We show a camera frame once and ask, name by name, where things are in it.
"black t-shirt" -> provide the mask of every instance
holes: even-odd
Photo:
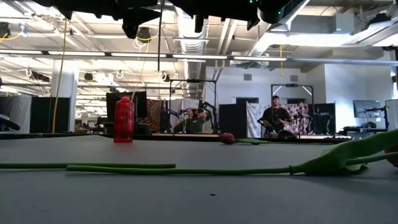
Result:
[[[278,109],[268,108],[264,111],[264,114],[262,115],[262,120],[270,122],[272,128],[276,133],[284,129],[284,124],[279,121],[279,118],[282,121],[289,120],[289,112],[281,107]]]

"gray table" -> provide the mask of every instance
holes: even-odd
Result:
[[[329,146],[134,141],[100,136],[0,141],[0,162],[176,163],[250,169],[298,164]],[[397,223],[398,169],[350,177],[133,176],[0,170],[0,223]]]

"ceiling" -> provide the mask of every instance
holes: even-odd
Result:
[[[333,16],[337,12],[356,12],[373,10],[379,7],[389,6],[391,1],[348,1],[348,0],[311,0],[303,8],[299,15]],[[29,50],[62,50],[63,27],[65,18],[54,8],[42,7],[34,2],[0,1],[0,22],[9,22],[12,37],[21,31],[19,24],[27,29],[26,35],[14,40],[2,41],[0,49],[29,49]],[[68,22],[66,51],[99,51],[99,52],[150,52],[157,53],[158,38],[152,39],[149,44],[142,44],[138,40],[128,39],[122,28],[121,21],[114,21],[111,17],[103,16],[96,18],[93,14],[75,12],[73,18]],[[232,52],[244,52],[253,48],[258,38],[266,31],[267,26],[260,23],[251,30],[246,30],[246,22],[237,21],[233,29],[233,22],[221,22],[218,17],[209,17],[205,21],[204,36],[207,40],[205,54],[231,54]],[[146,22],[141,27],[148,27],[151,36],[158,34],[159,19]],[[223,29],[226,29],[224,41],[220,45],[220,37],[223,36]],[[179,37],[177,18],[174,12],[164,11],[162,17],[160,51],[162,53],[180,54],[182,49]],[[322,57],[333,50],[331,47],[303,47],[296,45],[283,45],[282,55],[284,57]],[[267,51],[270,56],[279,57],[281,52],[279,46],[270,46]],[[80,67],[79,85],[98,85],[96,82],[88,82],[84,79],[85,73],[105,72],[114,75],[114,82],[121,86],[135,87],[153,86],[148,95],[168,96],[168,90],[156,90],[155,87],[168,87],[164,82],[162,72],[170,75],[171,78],[184,77],[184,63],[180,61],[166,61],[160,63],[160,71],[157,71],[157,62],[137,58],[130,61],[117,60],[95,60],[75,59]],[[280,62],[270,63],[269,68],[277,68]],[[303,64],[286,63],[284,68],[301,68]],[[52,76],[51,58],[30,58],[30,57],[4,57],[0,59],[0,76],[4,83],[43,83],[33,80],[27,76],[26,70],[40,72],[49,78]],[[50,88],[30,86],[26,88],[15,87],[18,90],[25,90],[29,93],[46,95]],[[79,88],[78,98],[98,99],[104,96],[109,88]],[[183,96],[183,90],[177,90],[175,96]]]

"tapestry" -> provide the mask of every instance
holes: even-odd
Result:
[[[162,100],[147,99],[147,117],[138,119],[138,123],[148,124],[151,131],[158,131],[160,129],[160,113],[162,112],[162,102]]]
[[[258,119],[262,118],[264,111],[271,107],[270,105],[261,105],[258,103],[247,103],[246,113],[248,117],[248,138],[262,138],[261,124],[257,122]],[[301,104],[283,104],[280,107],[284,108],[289,112],[289,115],[308,115],[308,105]],[[293,121],[290,125],[285,125],[285,130],[291,131],[294,134],[306,134],[306,128],[309,124],[309,120],[306,118],[299,118]]]

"person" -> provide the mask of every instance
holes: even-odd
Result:
[[[199,113],[197,110],[188,108],[186,130],[189,134],[203,133],[203,124],[206,121],[206,113]]]
[[[272,97],[272,107],[267,108],[262,115],[262,122],[267,126],[267,133],[284,129],[285,124],[290,124],[290,115],[287,110],[280,107],[279,96]]]

